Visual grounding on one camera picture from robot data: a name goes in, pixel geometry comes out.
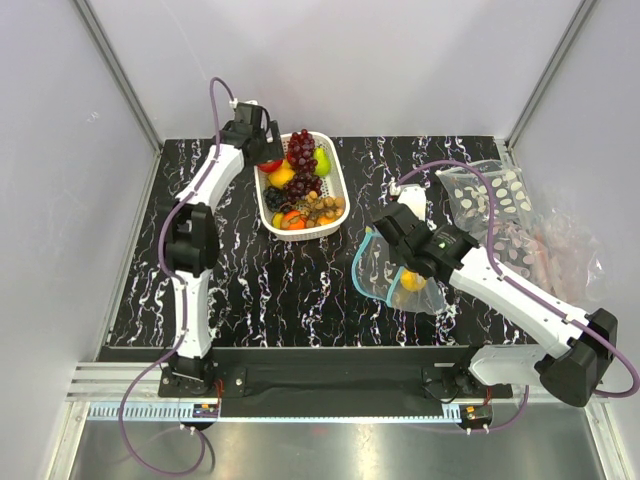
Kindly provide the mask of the yellow pear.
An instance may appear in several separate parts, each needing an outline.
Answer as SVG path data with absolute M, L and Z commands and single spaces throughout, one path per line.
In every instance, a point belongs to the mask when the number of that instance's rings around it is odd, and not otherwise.
M 400 276 L 400 283 L 405 290 L 418 292 L 426 287 L 427 280 L 415 272 L 404 270 Z

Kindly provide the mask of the red apple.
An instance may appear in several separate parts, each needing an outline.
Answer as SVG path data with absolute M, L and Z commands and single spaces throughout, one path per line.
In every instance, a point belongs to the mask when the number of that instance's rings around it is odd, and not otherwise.
M 277 171 L 281 167 L 282 163 L 283 163 L 282 159 L 272 160 L 269 162 L 259 164 L 258 169 L 263 173 L 270 174 Z

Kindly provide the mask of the clear zip top bag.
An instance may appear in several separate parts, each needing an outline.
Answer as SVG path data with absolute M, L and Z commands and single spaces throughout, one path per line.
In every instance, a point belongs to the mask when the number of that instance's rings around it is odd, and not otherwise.
M 405 290 L 400 276 L 407 268 L 394 262 L 388 243 L 367 227 L 351 265 L 352 282 L 363 296 L 410 313 L 436 315 L 446 308 L 445 295 L 434 279 L 418 292 Z

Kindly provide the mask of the red grape bunch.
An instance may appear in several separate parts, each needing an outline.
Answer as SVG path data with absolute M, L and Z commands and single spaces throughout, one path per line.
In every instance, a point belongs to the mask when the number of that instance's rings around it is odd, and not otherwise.
M 322 180 L 315 173 L 317 167 L 315 150 L 314 137 L 308 130 L 302 129 L 291 135 L 287 146 L 287 162 L 294 170 L 294 176 L 284 187 L 287 198 L 291 202 L 301 200 L 311 192 L 317 195 L 321 193 Z

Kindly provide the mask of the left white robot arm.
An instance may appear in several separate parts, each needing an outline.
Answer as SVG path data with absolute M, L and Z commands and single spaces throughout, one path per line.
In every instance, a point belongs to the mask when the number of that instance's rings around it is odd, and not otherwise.
M 176 336 L 163 385 L 196 396 L 215 386 L 209 333 L 208 285 L 220 242 L 214 211 L 232 181 L 247 166 L 284 157 L 278 124 L 255 101 L 232 103 L 234 118 L 216 135 L 204 163 L 177 195 L 161 228 L 158 259 L 171 278 Z

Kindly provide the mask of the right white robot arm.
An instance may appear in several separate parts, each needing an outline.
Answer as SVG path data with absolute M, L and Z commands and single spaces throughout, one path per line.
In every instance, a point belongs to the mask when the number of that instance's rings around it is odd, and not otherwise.
M 528 333 L 540 352 L 521 346 L 481 347 L 454 371 L 454 384 L 476 396 L 496 384 L 539 385 L 556 399 L 585 406 L 614 360 L 618 320 L 556 299 L 509 268 L 454 225 L 435 230 L 399 202 L 374 222 L 392 257 L 426 279 L 438 280 L 491 307 Z

